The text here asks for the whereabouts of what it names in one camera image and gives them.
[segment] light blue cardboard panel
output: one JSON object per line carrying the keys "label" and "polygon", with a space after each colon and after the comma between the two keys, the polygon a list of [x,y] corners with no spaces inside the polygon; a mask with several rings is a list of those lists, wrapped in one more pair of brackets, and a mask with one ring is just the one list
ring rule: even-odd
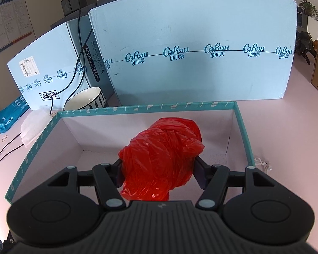
{"label": "light blue cardboard panel", "polygon": [[89,17],[122,105],[284,95],[293,0],[118,0]]}
{"label": "light blue cardboard panel", "polygon": [[[37,70],[33,67],[33,72],[26,76],[30,70],[31,57]],[[35,40],[7,65],[28,105],[32,110],[37,110],[42,105],[50,107],[52,103],[50,95],[61,91],[69,84],[74,75],[77,59],[70,33],[64,23]],[[69,88],[53,98],[53,109],[62,110],[66,99],[79,85],[83,75],[81,65],[78,70]],[[84,79],[76,92],[88,87]]]}
{"label": "light blue cardboard panel", "polygon": [[16,189],[18,188],[25,172],[32,163],[36,153],[49,136],[50,132],[55,128],[56,124],[62,117],[90,116],[90,115],[117,115],[117,114],[139,114],[139,113],[157,113],[157,112],[184,112],[184,111],[211,111],[211,110],[234,110],[238,121],[241,137],[243,139],[248,165],[254,165],[251,145],[246,133],[246,129],[241,118],[241,114],[236,102],[187,102],[178,104],[161,104],[161,105],[138,105],[126,107],[110,107],[102,109],[76,110],[58,112],[52,121],[47,125],[40,137],[32,146],[30,152],[22,162],[17,171],[7,193],[5,199],[12,203]]}
{"label": "light blue cardboard panel", "polygon": [[[73,45],[77,55],[81,51],[79,32],[78,32],[78,18],[67,22],[67,27],[70,32]],[[91,33],[86,46],[85,41],[92,29],[91,22],[88,15],[80,18],[80,36],[84,47],[84,58],[86,63],[86,77],[90,87],[100,87],[104,97],[108,100],[114,93],[109,74],[106,71],[103,58],[100,54],[97,41],[94,33]]]}

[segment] pink table surface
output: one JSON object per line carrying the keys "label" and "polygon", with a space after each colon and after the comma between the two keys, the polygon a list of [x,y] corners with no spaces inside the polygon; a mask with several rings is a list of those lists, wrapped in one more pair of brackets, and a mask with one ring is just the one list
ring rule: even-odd
{"label": "pink table surface", "polygon": [[[1,149],[9,143],[13,138],[15,138],[21,132],[21,124],[24,122],[28,114],[31,112],[29,109],[25,112],[18,121],[4,134],[0,134],[0,151]],[[1,157],[7,154],[9,151],[20,146],[22,144],[21,137],[17,137],[6,149],[2,152]],[[29,150],[32,148],[34,142],[27,147],[21,147],[9,154],[7,157],[0,162],[0,240],[4,241],[7,238],[9,228],[6,222],[6,214],[10,207],[10,204],[5,199],[6,192],[15,178],[15,174],[19,169],[22,161],[25,159]]]}
{"label": "pink table surface", "polygon": [[[269,175],[307,201],[316,215],[308,243],[318,250],[318,91],[309,83],[313,62],[295,55],[285,97],[278,100],[238,102],[255,156],[268,160]],[[0,150],[20,132],[18,123],[0,135]],[[17,138],[7,150],[21,144]],[[9,209],[4,199],[29,148],[20,148],[0,163],[0,238],[8,234],[6,214]]]}
{"label": "pink table surface", "polygon": [[254,156],[268,160],[269,175],[314,210],[308,243],[318,251],[318,91],[309,83],[310,59],[307,65],[295,55],[284,98],[238,105]]}

